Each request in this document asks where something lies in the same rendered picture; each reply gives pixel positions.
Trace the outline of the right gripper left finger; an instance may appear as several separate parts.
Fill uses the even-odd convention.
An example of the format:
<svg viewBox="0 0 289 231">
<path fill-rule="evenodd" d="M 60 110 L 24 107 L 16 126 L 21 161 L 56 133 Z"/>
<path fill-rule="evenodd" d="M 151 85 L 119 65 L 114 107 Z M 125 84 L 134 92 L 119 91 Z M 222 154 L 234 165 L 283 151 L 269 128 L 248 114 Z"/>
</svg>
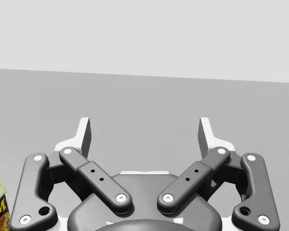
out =
<svg viewBox="0 0 289 231">
<path fill-rule="evenodd" d="M 94 161 L 87 159 L 92 133 L 90 119 L 80 119 L 76 135 L 56 144 L 53 153 L 30 154 L 24 161 L 13 211 L 11 231 L 47 231 L 59 218 L 49 196 L 55 184 L 67 182 L 86 199 L 94 193 L 115 214 L 132 209 L 131 195 Z"/>
</svg>

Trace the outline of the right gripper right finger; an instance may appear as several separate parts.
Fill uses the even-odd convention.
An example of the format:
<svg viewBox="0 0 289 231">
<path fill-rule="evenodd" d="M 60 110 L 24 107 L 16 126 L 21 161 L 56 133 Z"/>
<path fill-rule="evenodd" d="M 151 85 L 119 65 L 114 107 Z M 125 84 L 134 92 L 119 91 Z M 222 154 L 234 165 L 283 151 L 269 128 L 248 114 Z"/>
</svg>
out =
<svg viewBox="0 0 289 231">
<path fill-rule="evenodd" d="M 280 219 L 264 158 L 256 153 L 239 156 L 232 143 L 214 136 L 207 117 L 199 120 L 198 143 L 202 159 L 158 195 L 159 211 L 173 214 L 195 193 L 208 200 L 228 182 L 236 186 L 241 199 L 231 215 L 237 229 L 279 231 Z"/>
</svg>

